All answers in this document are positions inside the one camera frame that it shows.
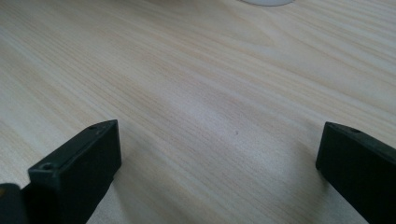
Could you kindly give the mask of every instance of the light wood surface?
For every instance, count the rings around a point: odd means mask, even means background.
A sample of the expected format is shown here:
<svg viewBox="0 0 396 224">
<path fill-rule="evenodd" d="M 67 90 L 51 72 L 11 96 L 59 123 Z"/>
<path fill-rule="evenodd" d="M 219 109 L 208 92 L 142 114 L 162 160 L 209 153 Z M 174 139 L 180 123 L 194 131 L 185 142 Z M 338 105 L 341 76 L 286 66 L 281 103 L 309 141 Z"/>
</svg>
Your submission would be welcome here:
<svg viewBox="0 0 396 224">
<path fill-rule="evenodd" d="M 90 223 L 365 223 L 315 160 L 326 120 L 396 147 L 396 2 L 0 1 L 0 182 L 108 119 Z"/>
</svg>

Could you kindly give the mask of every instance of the black clamp jaw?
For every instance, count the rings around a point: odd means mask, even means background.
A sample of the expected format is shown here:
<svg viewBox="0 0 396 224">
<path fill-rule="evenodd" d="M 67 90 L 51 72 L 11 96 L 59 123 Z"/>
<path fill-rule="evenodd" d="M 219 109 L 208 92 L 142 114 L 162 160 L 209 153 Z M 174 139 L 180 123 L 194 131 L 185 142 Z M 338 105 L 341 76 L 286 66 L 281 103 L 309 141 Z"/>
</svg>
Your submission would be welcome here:
<svg viewBox="0 0 396 224">
<path fill-rule="evenodd" d="M 86 223 L 120 166 L 117 121 L 94 124 L 32 166 L 24 189 L 0 185 L 0 223 Z"/>
<path fill-rule="evenodd" d="M 317 169 L 369 223 L 396 223 L 395 148 L 327 122 Z"/>
</svg>

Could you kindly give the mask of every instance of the white object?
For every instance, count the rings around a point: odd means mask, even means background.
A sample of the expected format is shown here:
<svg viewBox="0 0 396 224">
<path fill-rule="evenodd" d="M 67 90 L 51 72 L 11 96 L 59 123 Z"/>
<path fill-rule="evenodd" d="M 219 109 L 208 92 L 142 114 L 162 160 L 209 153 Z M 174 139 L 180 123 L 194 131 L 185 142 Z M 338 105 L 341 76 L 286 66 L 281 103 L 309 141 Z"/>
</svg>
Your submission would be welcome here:
<svg viewBox="0 0 396 224">
<path fill-rule="evenodd" d="M 290 3 L 293 0 L 242 0 L 242 1 L 255 5 L 265 6 L 265 7 L 277 7 L 277 6 L 286 5 L 287 3 Z"/>
</svg>

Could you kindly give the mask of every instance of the wooden table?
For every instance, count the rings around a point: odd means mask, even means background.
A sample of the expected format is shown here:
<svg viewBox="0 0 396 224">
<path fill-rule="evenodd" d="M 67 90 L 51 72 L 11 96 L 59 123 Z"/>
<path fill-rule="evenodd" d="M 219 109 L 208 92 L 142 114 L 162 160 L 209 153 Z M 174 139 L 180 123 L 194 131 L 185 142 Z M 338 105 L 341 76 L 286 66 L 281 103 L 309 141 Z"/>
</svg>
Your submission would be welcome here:
<svg viewBox="0 0 396 224">
<path fill-rule="evenodd" d="M 0 1 L 0 182 L 118 119 L 90 223 L 364 223 L 326 120 L 396 147 L 396 2 Z"/>
</svg>

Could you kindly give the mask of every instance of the small hole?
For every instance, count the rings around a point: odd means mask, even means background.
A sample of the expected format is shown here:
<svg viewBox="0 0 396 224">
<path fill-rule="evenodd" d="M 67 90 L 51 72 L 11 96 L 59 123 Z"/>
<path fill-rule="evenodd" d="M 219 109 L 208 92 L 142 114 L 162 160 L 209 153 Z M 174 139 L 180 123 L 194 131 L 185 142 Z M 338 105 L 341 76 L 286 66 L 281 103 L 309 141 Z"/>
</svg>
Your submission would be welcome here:
<svg viewBox="0 0 396 224">
<path fill-rule="evenodd" d="M 361 131 L 356 130 L 356 129 L 350 129 L 350 131 L 353 132 L 353 133 L 361 133 Z"/>
<path fill-rule="evenodd" d="M 0 198 L 6 193 L 6 189 L 0 189 Z"/>
<path fill-rule="evenodd" d="M 52 170 L 52 169 L 54 168 L 53 164 L 50 163 L 50 162 L 47 162 L 47 163 L 45 163 L 45 164 L 42 164 L 40 167 L 41 167 L 41 169 L 43 169 L 43 170 Z"/>
</svg>

